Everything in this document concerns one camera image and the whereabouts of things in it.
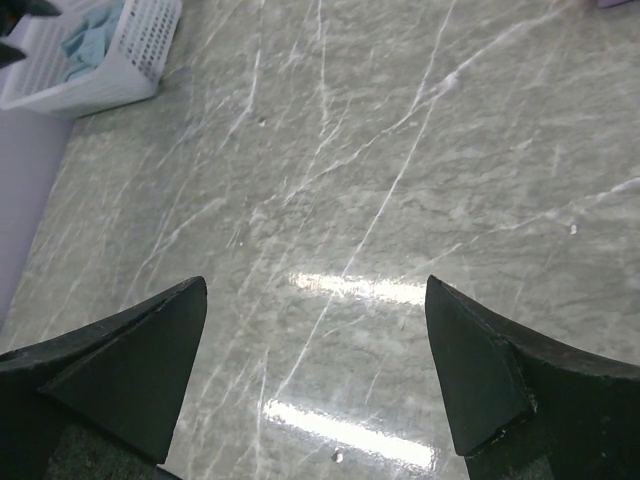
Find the blue towel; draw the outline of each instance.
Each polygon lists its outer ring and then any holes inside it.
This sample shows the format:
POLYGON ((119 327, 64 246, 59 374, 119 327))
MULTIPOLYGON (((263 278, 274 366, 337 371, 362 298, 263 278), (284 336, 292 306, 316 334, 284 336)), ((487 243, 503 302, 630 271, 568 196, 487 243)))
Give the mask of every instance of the blue towel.
POLYGON ((118 2, 91 9, 62 42, 62 50, 71 62, 62 83, 98 68, 109 50, 123 8, 124 2, 118 2))

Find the laundry basket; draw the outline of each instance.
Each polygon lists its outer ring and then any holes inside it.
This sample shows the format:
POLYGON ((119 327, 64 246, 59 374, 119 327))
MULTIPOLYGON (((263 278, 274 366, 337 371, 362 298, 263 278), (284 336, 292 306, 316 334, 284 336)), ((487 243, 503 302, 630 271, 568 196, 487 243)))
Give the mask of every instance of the laundry basket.
POLYGON ((18 45, 28 58, 12 65, 0 107, 80 117, 152 96, 175 32, 180 0, 126 0, 107 54, 96 70, 61 83, 70 63, 62 41, 94 7, 114 0, 53 0, 62 15, 30 18, 18 45))

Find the marble floor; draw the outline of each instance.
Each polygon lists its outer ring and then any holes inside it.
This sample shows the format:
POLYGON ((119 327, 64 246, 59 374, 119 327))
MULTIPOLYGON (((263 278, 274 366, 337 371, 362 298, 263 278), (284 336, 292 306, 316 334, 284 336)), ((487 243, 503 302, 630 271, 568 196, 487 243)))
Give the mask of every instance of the marble floor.
POLYGON ((638 22, 640 2, 185 0, 161 94, 77 123, 1 348, 203 275, 167 469, 467 478, 430 274, 640 363, 638 22))

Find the purple wall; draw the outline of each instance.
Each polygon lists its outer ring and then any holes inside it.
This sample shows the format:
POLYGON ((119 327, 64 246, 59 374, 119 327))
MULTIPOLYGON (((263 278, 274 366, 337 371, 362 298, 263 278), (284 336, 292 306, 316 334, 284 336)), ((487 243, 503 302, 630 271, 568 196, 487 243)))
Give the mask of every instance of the purple wall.
POLYGON ((72 126, 73 120, 0 110, 0 329, 72 126))

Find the purple object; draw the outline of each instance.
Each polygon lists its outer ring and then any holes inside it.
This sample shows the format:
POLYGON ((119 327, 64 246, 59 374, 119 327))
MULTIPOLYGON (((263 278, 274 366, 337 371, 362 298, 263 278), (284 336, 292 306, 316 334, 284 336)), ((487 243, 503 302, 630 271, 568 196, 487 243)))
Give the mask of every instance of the purple object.
POLYGON ((632 0, 598 0, 598 6, 600 8, 615 7, 622 5, 623 3, 631 2, 632 0))

